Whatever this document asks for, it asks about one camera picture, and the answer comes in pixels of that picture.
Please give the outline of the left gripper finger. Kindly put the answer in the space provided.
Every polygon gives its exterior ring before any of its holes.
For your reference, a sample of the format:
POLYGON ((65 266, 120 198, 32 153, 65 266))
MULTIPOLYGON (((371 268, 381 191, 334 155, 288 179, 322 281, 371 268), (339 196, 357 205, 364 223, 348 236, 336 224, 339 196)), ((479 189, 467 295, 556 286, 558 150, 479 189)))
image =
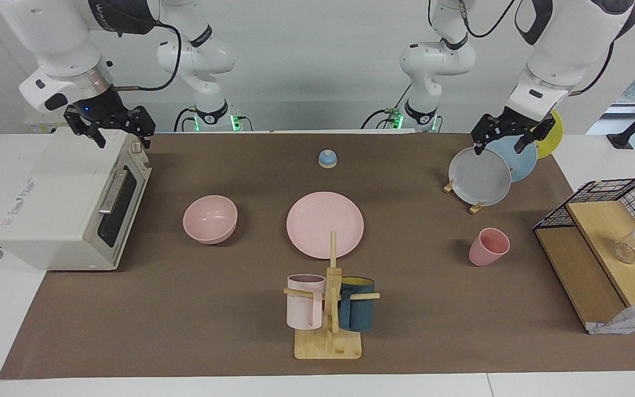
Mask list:
POLYGON ((536 127, 524 128, 524 133, 517 143, 514 144, 513 148, 515 153, 520 154, 529 144, 536 141, 543 141, 554 128, 555 124, 556 121, 553 117, 547 117, 536 127))
POLYGON ((506 136, 508 120, 501 116, 484 114, 471 131, 473 149, 476 155, 481 155, 486 146, 506 136))

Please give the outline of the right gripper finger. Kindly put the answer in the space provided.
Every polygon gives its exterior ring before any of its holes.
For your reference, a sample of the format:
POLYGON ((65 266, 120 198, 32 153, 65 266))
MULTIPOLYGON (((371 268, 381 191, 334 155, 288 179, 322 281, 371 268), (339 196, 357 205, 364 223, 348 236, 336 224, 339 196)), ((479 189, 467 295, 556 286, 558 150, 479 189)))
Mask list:
POLYGON ((122 114, 122 129, 138 137, 144 150, 148 150, 151 145, 151 137, 155 133, 156 123, 144 106, 135 106, 132 110, 126 110, 122 114))
POLYGON ((99 148, 105 147, 106 139, 99 131, 98 124, 86 124, 75 106, 68 106, 65 109, 64 119, 74 134, 90 138, 99 148))

